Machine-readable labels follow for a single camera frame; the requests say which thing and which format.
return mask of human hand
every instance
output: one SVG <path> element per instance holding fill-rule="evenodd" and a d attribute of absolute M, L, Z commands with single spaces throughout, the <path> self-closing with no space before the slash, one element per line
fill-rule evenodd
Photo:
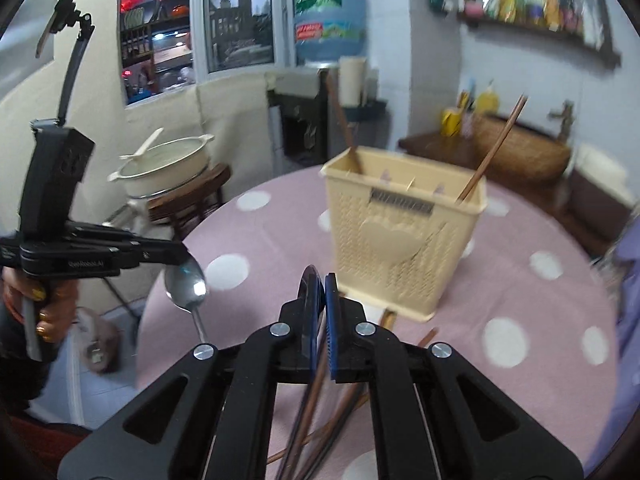
<path fill-rule="evenodd" d="M 46 298 L 44 287 L 25 277 L 20 270 L 5 267 L 2 270 L 4 280 L 3 297 L 8 307 L 22 313 L 22 297 L 34 301 Z M 36 332 L 47 343 L 59 343 L 65 337 L 76 317 L 78 301 L 78 281 L 57 282 L 52 287 L 49 304 L 40 311 L 40 321 Z"/>

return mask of painted fingernail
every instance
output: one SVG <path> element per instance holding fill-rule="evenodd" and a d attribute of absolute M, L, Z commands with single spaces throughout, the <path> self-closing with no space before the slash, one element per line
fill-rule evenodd
<path fill-rule="evenodd" d="M 31 293 L 33 294 L 33 299 L 36 301 L 42 301 L 47 297 L 47 292 L 44 290 L 44 287 L 37 285 L 31 289 Z"/>

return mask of pink tablecloth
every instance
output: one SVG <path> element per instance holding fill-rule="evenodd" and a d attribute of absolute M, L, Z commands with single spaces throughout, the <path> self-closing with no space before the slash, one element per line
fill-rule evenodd
<path fill-rule="evenodd" d="M 417 343 L 432 327 L 583 462 L 603 429 L 615 393 L 614 310 L 587 258 L 556 222 L 519 197 L 489 185 L 490 205 L 436 316 L 398 319 L 394 331 Z M 243 342 L 277 320 L 296 297 L 303 269 L 332 268 L 324 181 L 318 168 L 277 178 L 227 203 L 188 237 L 207 269 L 201 309 L 212 343 Z M 366 308 L 370 320 L 381 311 Z M 140 328 L 138 385 L 147 386 L 198 342 L 189 314 L 156 282 Z M 270 454 L 286 444 L 301 386 L 280 386 Z M 341 386 L 327 385 L 319 419 Z M 372 472 L 370 412 L 359 409 L 318 478 Z M 275 472 L 268 469 L 268 477 Z"/>

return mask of silver screw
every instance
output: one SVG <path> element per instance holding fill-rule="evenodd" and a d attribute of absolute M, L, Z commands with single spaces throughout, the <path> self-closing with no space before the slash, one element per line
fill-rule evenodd
<path fill-rule="evenodd" d="M 193 349 L 193 356 L 198 361 L 206 361 L 213 357 L 215 350 L 211 345 L 198 345 Z"/>
<path fill-rule="evenodd" d="M 274 323 L 271 325 L 269 332 L 276 337 L 282 337 L 291 332 L 291 328 L 286 323 Z"/>
<path fill-rule="evenodd" d="M 436 357 L 445 359 L 449 357 L 451 354 L 453 354 L 453 350 L 446 343 L 436 343 L 431 347 L 431 353 Z"/>
<path fill-rule="evenodd" d="M 376 326 L 368 321 L 356 325 L 356 332 L 360 335 L 373 335 L 375 331 Z"/>

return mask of brass faucet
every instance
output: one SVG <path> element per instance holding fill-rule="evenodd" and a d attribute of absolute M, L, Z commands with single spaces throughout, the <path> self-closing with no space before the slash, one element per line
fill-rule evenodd
<path fill-rule="evenodd" d="M 569 136 L 571 136 L 571 127 L 575 123 L 574 106 L 574 102 L 567 100 L 562 105 L 562 112 L 555 112 L 551 110 L 547 116 L 549 119 L 562 119 L 558 141 L 563 144 L 566 144 L 569 140 Z"/>

